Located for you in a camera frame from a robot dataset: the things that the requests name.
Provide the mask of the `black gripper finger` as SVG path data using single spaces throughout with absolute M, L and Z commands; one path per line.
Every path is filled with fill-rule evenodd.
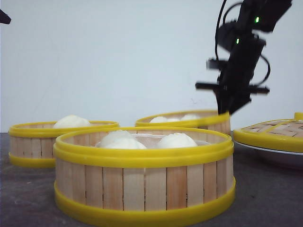
M 10 24 L 11 18 L 0 9 L 0 23 L 1 24 Z

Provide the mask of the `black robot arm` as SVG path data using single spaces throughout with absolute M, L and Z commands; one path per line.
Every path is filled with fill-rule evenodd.
M 216 83 L 195 84 L 196 89 L 214 92 L 219 114 L 233 114 L 251 102 L 252 94 L 270 92 L 269 88 L 261 87 L 262 82 L 250 83 L 258 60 L 263 59 L 269 64 L 262 55 L 266 41 L 253 31 L 273 32 L 276 23 L 291 5 L 290 0 L 244 0 L 230 6 L 230 9 L 241 7 L 238 18 L 230 22 L 226 22 L 227 12 L 219 12 L 214 50 L 222 47 L 230 55 L 227 60 L 216 56 L 206 62 L 208 69 L 220 71 Z

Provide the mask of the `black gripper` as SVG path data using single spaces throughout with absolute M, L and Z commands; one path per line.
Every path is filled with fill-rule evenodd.
M 268 94 L 269 88 L 258 84 L 250 84 L 254 70 L 260 58 L 266 63 L 268 60 L 262 56 L 266 41 L 253 35 L 241 38 L 230 52 L 227 61 L 210 59 L 207 67 L 219 69 L 220 76 L 216 83 L 197 82 L 196 89 L 212 90 L 216 95 L 219 114 L 228 112 L 230 115 L 251 102 L 251 94 Z

